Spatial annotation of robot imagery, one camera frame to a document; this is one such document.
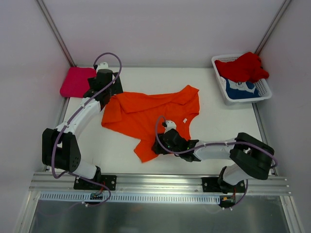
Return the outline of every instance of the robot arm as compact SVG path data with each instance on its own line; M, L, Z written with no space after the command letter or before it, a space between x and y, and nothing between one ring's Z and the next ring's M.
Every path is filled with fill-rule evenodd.
M109 103L110 98L115 94L122 93L123 89L121 81L118 78L113 85L88 102L90 97L99 92L103 87L107 86L113 80L113 76L116 76L116 73L113 73L108 69L107 63L101 63L94 68L96 69L96 77L88 79L90 89L84 94L78 107L78 109L83 109L79 112L75 111L75 113L78 113L73 114L69 118L71 119L70 124L68 124L67 121L64 121L55 129L46 129L43 132L42 162L51 166L53 146L58 134L64 126L66 126L57 145L55 153L55 168L69 171L78 176L96 181L97 177L101 175L101 170L99 167L89 164L81 158L77 139L89 121L95 115L100 113L105 105Z
M225 142L187 141L179 135L174 122L166 120L162 125L165 127L165 132L158 134L159 141L166 149L175 151L175 156L188 162L200 162L206 159L231 159L235 162L231 166L225 166L220 172L218 185L222 192L227 193L237 183L248 178L259 180L268 178L272 158L267 153L273 155L274 150L252 136L239 133L236 138ZM157 139L152 150L156 154L169 153Z

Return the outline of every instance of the metal frame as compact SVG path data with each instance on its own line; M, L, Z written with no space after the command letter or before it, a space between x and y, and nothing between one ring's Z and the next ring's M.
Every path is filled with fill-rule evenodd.
M43 0L35 0L46 19L51 31L53 32L61 50L63 51L68 63L71 67L76 66L67 46L58 31L53 18L51 17ZM284 12L290 5L292 0L284 0L277 14L273 18L266 33L255 50L255 54L260 54L272 32L279 23ZM60 112L57 124L64 120L67 110L69 98L65 98ZM259 131L264 143L268 144L264 127L260 118L258 107L253 104L255 116L257 119ZM298 217L296 206L292 197L290 186L285 177L277 176L274 169L273 174L266 181L255 179L249 180L249 189L247 195L251 196L280 196L283 205L284 213L291 233L304 233L301 221ZM215 177L215 175L147 175L147 174L116 174L118 176L117 190L113 193L124 194L171 194L171 195L190 195L193 197L204 195L202 191L201 178ZM61 191L61 192L76 192L73 189L74 177L65 174L59 180L55 180L50 172L36 172L34 174L30 192L27 198L27 205L23 209L23 218L19 221L16 232L26 233L31 228L31 222L34 217L35 208L40 198L41 191Z

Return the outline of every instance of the red folded cloth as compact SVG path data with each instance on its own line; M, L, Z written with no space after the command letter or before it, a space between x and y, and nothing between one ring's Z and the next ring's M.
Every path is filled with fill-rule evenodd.
M259 79L267 79L269 73L261 67L261 59L248 52L233 62L215 61L220 76L238 82L256 83Z
M93 77L96 77L96 70L93 68L71 67L60 88L61 96L82 98L89 90L87 79Z

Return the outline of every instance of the white table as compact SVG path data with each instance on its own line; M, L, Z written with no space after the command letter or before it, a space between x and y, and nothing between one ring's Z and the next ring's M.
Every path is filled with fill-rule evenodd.
M123 68L123 90L145 94L173 93L186 85L198 88L200 114L192 121L192 139L218 141L245 132L261 140L251 104L228 107L224 104L213 69L203 68ZM65 119L77 108L81 99L70 98ZM78 138L82 158L99 166L105 173L141 174L206 174L218 175L228 160L186 162L173 155L160 155L141 163L133 152L138 139L101 126L103 113L94 117Z

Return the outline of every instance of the black mounting plate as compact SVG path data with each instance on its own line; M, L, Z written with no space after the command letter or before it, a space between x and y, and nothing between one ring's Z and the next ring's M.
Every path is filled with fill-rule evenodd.
M202 188L204 193L222 193L221 188L217 182L218 177L202 177ZM244 181L238 182L235 186L232 186L232 189L228 190L228 193L234 193L234 188L236 193L245 192Z
M100 180L98 183L103 183L104 185L107 186L107 188L110 189L110 191L115 191L116 190L116 185L117 185L117 176L112 176L112 175L101 175ZM73 189L75 190L100 190L101 186L92 184L90 182L87 182L82 179L75 179Z

